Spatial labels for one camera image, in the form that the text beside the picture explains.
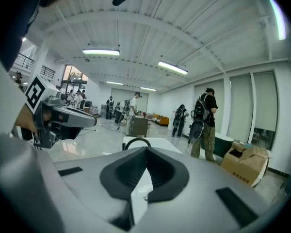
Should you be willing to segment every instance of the shiny floor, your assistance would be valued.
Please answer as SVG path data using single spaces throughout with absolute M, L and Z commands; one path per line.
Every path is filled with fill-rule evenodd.
M 126 125 L 117 125 L 114 120 L 100 117 L 95 127 L 82 130 L 75 140 L 59 140 L 52 149 L 46 151 L 54 162 L 115 153 L 121 151 L 125 129 Z M 192 145 L 188 147 L 188 138 L 171 137 L 171 132 L 165 126 L 151 122 L 148 137 L 163 137 L 184 154 L 191 153 Z M 267 171 L 254 189 L 271 205 L 280 195 L 279 189 L 284 180 L 285 178 Z

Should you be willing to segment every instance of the white ceiling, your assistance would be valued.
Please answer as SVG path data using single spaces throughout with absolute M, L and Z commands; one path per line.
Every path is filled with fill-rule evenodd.
M 61 0 L 34 23 L 67 63 L 96 82 L 166 91 L 231 69 L 291 58 L 268 0 Z M 119 49 L 120 56 L 82 49 Z M 188 75 L 158 67 L 166 61 Z

